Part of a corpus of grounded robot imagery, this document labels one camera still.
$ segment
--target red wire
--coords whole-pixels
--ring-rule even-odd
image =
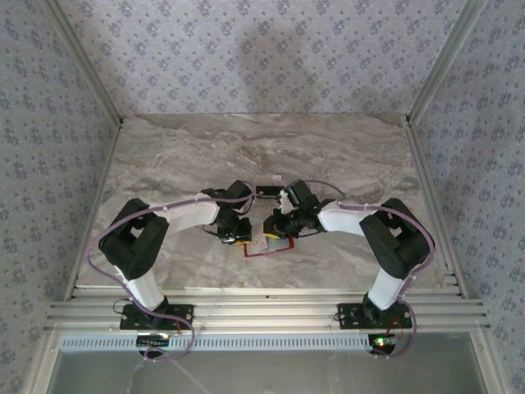
[[[390,331],[391,331],[392,326],[393,326],[394,323],[396,323],[398,325],[398,327],[401,329],[401,333],[399,335],[399,339],[401,339],[403,337],[403,326],[401,326],[401,322],[399,321],[398,318],[392,318],[392,320],[390,321],[390,326],[388,327],[388,330],[386,330],[385,337],[388,334],[390,334]]]

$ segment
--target gray marble surface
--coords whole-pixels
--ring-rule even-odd
[[[401,198],[429,227],[422,192],[404,131],[392,121],[364,115],[147,115],[127,118],[117,141],[98,209],[94,238],[128,199],[163,204],[236,179],[281,175],[334,183],[350,201],[382,203]],[[320,198],[337,197],[313,186]],[[257,200],[254,226],[276,207]],[[94,262],[112,266],[100,252]],[[414,287],[440,287],[440,256]],[[239,246],[194,227],[170,233],[154,272],[165,288],[290,287],[366,289],[379,266],[360,236],[321,234],[297,240],[294,250],[246,259]],[[77,284],[110,284],[87,265]]]

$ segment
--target patterned wallpaper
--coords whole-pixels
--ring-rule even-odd
[[[463,0],[59,0],[122,115],[406,113]]]
[[[525,392],[524,44],[523,0],[489,0],[419,125],[516,392]]]
[[[0,2],[0,393],[64,294],[112,127],[38,2]]]

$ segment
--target black mounting plate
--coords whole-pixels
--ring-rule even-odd
[[[275,199],[284,186],[255,186],[255,195],[258,199]]]
[[[400,302],[396,302],[388,309],[388,314],[378,324],[374,324],[365,317],[363,304],[338,304],[337,313],[334,319],[339,322],[341,330],[359,330],[359,329],[385,329],[387,330],[393,318],[399,320],[401,328],[412,328],[412,319],[410,318],[409,307]],[[399,324],[392,326],[393,329],[399,328]]]
[[[170,345],[170,337],[164,334],[137,335],[135,346],[137,347],[164,347]]]
[[[178,318],[185,318],[190,323],[194,321],[194,306],[193,305],[172,305],[169,304],[164,314],[177,316]],[[189,331],[185,324],[180,323],[181,331]],[[129,304],[122,310],[121,316],[121,330],[151,330],[151,322],[144,316],[143,312],[137,308],[135,304]],[[163,319],[159,323],[156,330],[177,331],[177,323],[175,320]]]

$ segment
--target glass panel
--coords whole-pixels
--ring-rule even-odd
[[[397,360],[365,352],[193,352],[180,364],[213,394],[486,393],[468,334],[422,334]],[[61,354],[48,393],[202,394],[172,363],[134,351]]]

